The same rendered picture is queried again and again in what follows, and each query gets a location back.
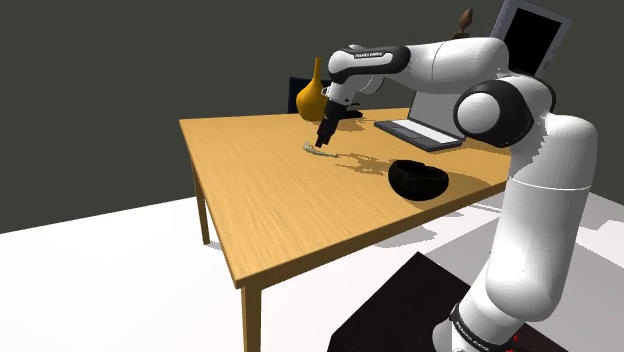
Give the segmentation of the small grey-green utensil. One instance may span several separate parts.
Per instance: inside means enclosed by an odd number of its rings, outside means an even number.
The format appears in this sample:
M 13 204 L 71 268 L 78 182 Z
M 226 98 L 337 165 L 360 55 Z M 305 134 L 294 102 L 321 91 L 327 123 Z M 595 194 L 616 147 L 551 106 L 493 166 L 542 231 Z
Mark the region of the small grey-green utensil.
M 303 146 L 302 146 L 302 148 L 303 148 L 305 151 L 310 152 L 310 153 L 315 154 L 315 155 L 328 156 L 328 157 L 333 157 L 333 158 L 338 158 L 338 157 L 339 157 L 339 155 L 338 155 L 338 154 L 326 153 L 326 152 L 319 151 L 319 150 L 315 149 L 315 148 L 311 145 L 311 143 L 310 143 L 309 141 L 305 141 L 305 142 L 304 142 L 304 144 L 303 144 Z

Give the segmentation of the grey-framed black screen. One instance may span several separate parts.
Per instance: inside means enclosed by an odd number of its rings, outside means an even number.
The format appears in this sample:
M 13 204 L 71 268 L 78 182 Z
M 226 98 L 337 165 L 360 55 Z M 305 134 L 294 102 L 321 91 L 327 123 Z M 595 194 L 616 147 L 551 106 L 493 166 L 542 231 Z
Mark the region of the grey-framed black screen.
M 509 51 L 509 68 L 542 78 L 573 21 L 527 0 L 504 0 L 491 37 Z

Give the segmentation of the grey laptop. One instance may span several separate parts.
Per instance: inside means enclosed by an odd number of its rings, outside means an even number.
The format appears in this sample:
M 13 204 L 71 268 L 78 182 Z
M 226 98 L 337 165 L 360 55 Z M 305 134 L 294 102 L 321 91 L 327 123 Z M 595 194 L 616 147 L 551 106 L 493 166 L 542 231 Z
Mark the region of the grey laptop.
M 405 119 L 377 121 L 374 126 L 427 152 L 460 147 L 466 137 L 453 119 L 459 97 L 416 92 Z

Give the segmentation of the black bowl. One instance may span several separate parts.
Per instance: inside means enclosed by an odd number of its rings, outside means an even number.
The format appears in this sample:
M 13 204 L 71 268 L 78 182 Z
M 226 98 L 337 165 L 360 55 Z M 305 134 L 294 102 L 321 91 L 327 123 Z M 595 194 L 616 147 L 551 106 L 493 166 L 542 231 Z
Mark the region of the black bowl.
M 449 185 L 445 171 L 413 160 L 394 161 L 388 170 L 388 181 L 398 195 L 411 201 L 432 200 Z

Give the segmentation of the brown pawn-shaped figure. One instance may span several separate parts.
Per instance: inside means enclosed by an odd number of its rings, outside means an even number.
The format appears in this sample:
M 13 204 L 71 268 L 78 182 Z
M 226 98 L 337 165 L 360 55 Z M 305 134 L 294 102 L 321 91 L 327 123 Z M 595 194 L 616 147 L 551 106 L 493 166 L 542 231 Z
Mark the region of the brown pawn-shaped figure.
M 452 39 L 468 38 L 470 34 L 466 32 L 466 29 L 472 24 L 472 22 L 473 22 L 473 9 L 467 8 L 459 18 L 459 21 L 458 21 L 459 29 L 457 32 L 455 32 L 452 35 Z

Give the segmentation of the dark robot stand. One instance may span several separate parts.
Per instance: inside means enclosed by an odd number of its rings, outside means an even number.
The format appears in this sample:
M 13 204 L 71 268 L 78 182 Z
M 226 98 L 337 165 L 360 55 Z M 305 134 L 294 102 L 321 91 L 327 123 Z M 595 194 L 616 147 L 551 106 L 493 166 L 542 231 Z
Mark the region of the dark robot stand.
M 478 352 L 568 352 L 527 324 L 502 345 L 478 340 L 456 308 L 468 289 L 417 253 L 332 334 L 327 352 L 436 352 L 452 331 Z

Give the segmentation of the wooden table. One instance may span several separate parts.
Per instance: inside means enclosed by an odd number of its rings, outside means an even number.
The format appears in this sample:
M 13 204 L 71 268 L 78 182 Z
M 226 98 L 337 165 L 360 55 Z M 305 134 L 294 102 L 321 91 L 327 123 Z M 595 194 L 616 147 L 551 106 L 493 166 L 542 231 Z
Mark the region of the wooden table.
M 320 154 L 315 124 L 296 114 L 184 119 L 204 240 L 217 237 L 242 298 L 244 352 L 261 351 L 261 294 L 336 259 L 502 192 L 510 152 L 469 139 L 426 152 L 381 131 L 404 108 L 346 119 Z M 408 201 L 390 187 L 393 161 L 444 170 L 446 192 Z

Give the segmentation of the yellow long-necked vase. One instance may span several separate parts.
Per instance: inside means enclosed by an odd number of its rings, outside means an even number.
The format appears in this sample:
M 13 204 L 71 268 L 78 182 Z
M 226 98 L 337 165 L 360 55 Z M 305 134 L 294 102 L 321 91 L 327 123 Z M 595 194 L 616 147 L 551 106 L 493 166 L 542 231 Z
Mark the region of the yellow long-necked vase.
M 313 77 L 296 96 L 298 114 L 306 121 L 321 121 L 324 117 L 327 97 L 322 94 L 321 61 L 321 57 L 315 58 Z

